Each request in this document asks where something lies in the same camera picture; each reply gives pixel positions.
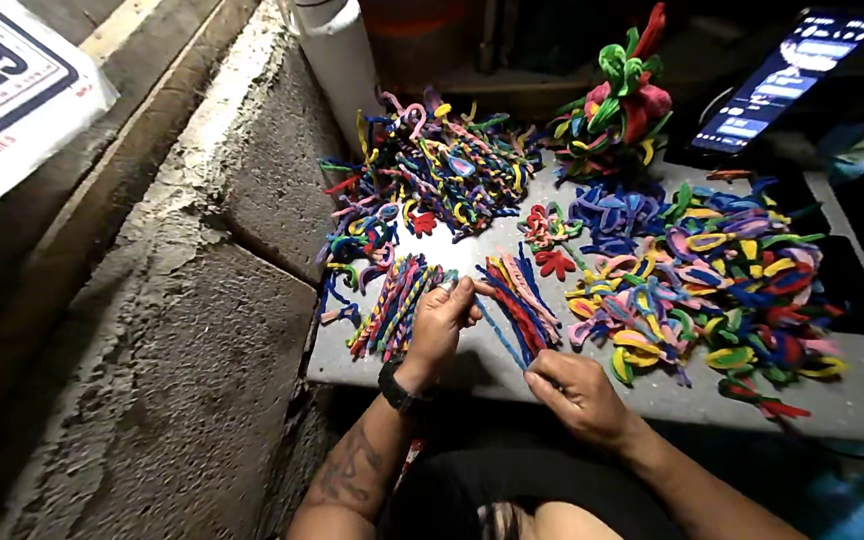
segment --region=smartphone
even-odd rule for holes
[[[742,152],[862,43],[864,15],[804,10],[795,30],[738,91],[724,104],[714,104],[717,109],[692,139],[692,146],[727,154]]]

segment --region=tattoo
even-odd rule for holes
[[[369,500],[369,490],[353,484],[358,473],[355,460],[359,454],[365,456],[366,463],[372,471],[378,472],[382,464],[382,456],[369,442],[362,425],[355,423],[321,466],[318,488],[324,499],[340,499],[344,492],[360,503]]]

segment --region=white pipe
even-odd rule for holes
[[[357,0],[293,0],[302,51],[325,92],[342,136],[362,158],[356,112],[383,115],[376,100],[376,63]]]

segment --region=black watch strap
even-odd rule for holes
[[[427,410],[432,400],[423,396],[414,396],[402,388],[393,376],[402,365],[402,359],[390,359],[382,366],[378,373],[378,389],[385,397],[385,401],[393,409],[402,414],[418,415]]]

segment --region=gray table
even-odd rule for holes
[[[551,153],[545,153],[543,158],[546,164],[553,163]],[[569,203],[575,199],[575,185],[566,182],[557,189],[552,170],[553,167],[546,167],[530,182],[529,197],[522,204],[526,212],[534,204],[545,205],[550,201],[556,201],[563,209],[567,209]],[[708,186],[714,190],[732,191],[736,195],[746,195],[750,190],[749,184],[744,180],[734,182],[733,185],[724,181],[709,181],[705,178],[705,171],[661,160],[652,165],[652,171],[654,175],[664,178],[663,186],[670,197],[682,182],[688,182],[692,186]],[[823,211],[832,224],[832,233],[850,238],[852,245],[858,248],[849,222],[835,201],[825,178],[819,174],[807,174],[806,180],[816,198],[825,202]],[[432,236],[419,240],[399,223],[401,244],[396,248],[396,253],[424,253],[431,264],[441,264],[446,269],[455,268],[460,275],[477,279],[481,275],[475,265],[483,264],[486,256],[495,255],[498,249],[518,251],[518,243],[522,240],[522,233],[516,227],[519,219],[500,218],[479,236],[467,238],[458,244],[451,243],[449,230],[443,224],[435,228]],[[587,232],[570,241],[575,248],[588,243]],[[864,253],[859,251],[859,256],[864,267]],[[354,264],[359,269],[367,265],[364,259],[356,260]],[[578,273],[569,274],[565,282],[559,282],[555,276],[537,278],[542,298],[562,322],[563,329],[578,321],[570,312],[564,293],[574,289],[575,281],[579,277]],[[345,289],[339,279],[339,291],[346,298],[358,302],[361,310],[367,312],[376,304],[382,280],[383,277],[378,277],[370,283],[363,296]],[[503,334],[514,339],[511,324],[498,306],[491,299],[485,299],[484,302],[489,314],[502,328]],[[338,300],[329,300],[328,309],[338,307]],[[318,328],[308,366],[309,381],[362,387],[377,385],[381,360],[377,356],[367,356],[353,361],[345,346],[345,340],[353,332],[354,327],[349,321],[338,321]],[[763,377],[758,376],[756,380],[762,384],[766,395],[780,397],[789,405],[812,411],[811,418],[792,422],[803,434],[864,441],[864,336],[838,333],[832,338],[843,350],[844,360],[849,365],[849,370],[841,382],[804,379],[781,390],[774,390]],[[561,349],[570,350],[568,338],[563,338]],[[612,351],[611,343],[602,349],[592,343],[585,343],[582,355],[589,357],[590,362],[602,363],[608,370]],[[678,386],[673,377],[661,370],[637,378],[632,388],[627,388],[614,379],[612,383],[625,403],[647,418],[747,430],[778,430],[774,423],[765,420],[750,404],[718,395],[716,385],[722,375],[703,362],[704,353],[704,350],[695,350],[686,368],[692,381],[691,388]],[[462,331],[458,357],[453,369],[443,376],[442,383],[446,387],[467,388],[472,394],[484,398],[535,401],[522,380],[522,371],[502,347],[493,329],[484,322]]]

